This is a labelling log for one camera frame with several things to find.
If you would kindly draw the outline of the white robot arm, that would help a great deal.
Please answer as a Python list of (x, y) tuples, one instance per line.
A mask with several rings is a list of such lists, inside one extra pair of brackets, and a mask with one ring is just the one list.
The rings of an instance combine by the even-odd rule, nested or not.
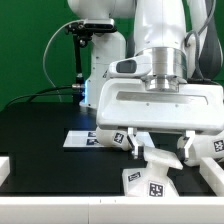
[(68, 0), (85, 30), (99, 44), (94, 95), (97, 138), (138, 155), (140, 131), (180, 133), (187, 161), (197, 134), (224, 130), (223, 90), (203, 80), (187, 81), (196, 68), (187, 44), (182, 0)]

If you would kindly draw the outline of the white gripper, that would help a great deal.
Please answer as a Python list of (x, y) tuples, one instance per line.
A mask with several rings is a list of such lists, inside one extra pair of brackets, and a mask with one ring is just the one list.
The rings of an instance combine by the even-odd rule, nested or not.
[(102, 88), (97, 125), (102, 129), (127, 129), (134, 159), (144, 145), (137, 129), (184, 132), (177, 143), (180, 161), (189, 159), (195, 132), (216, 135), (224, 130), (223, 89), (218, 85), (181, 84), (177, 92), (148, 91), (139, 79), (111, 79)]

